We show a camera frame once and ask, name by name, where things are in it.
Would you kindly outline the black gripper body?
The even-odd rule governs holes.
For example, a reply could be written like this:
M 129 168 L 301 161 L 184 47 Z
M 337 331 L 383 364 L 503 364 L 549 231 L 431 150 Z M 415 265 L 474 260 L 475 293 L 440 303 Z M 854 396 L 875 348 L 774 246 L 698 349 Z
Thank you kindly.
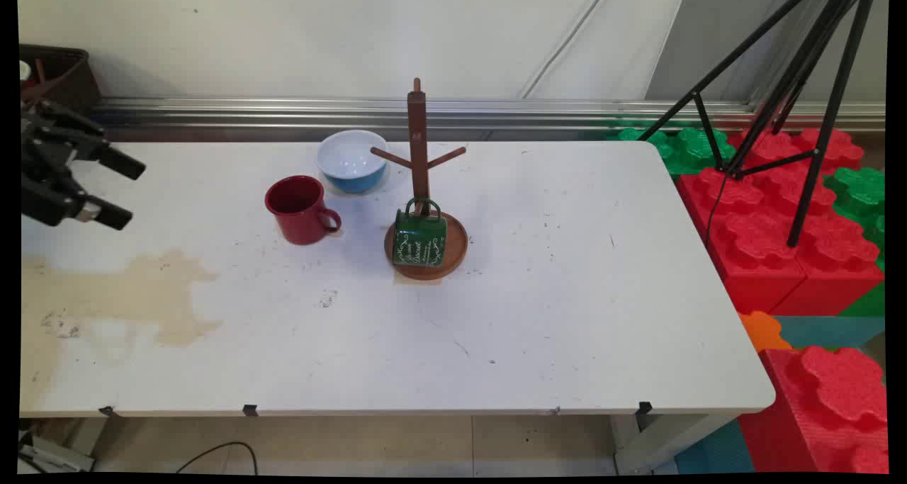
M 64 188 L 72 180 L 75 148 L 55 123 L 38 116 L 21 116 L 23 175 L 40 184 Z

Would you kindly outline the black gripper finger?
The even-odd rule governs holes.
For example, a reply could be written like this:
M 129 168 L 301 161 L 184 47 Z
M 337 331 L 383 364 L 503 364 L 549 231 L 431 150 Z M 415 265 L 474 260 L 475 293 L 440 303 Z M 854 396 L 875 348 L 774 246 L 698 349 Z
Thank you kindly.
M 48 99 L 27 106 L 27 137 L 66 167 L 81 160 L 100 162 L 132 180 L 145 173 L 146 165 L 111 144 L 99 123 Z
M 58 226 L 65 219 L 83 223 L 100 223 L 122 230 L 133 213 L 103 198 L 89 196 L 85 191 L 56 191 L 49 183 L 23 179 L 21 181 L 21 213 L 47 226 Z

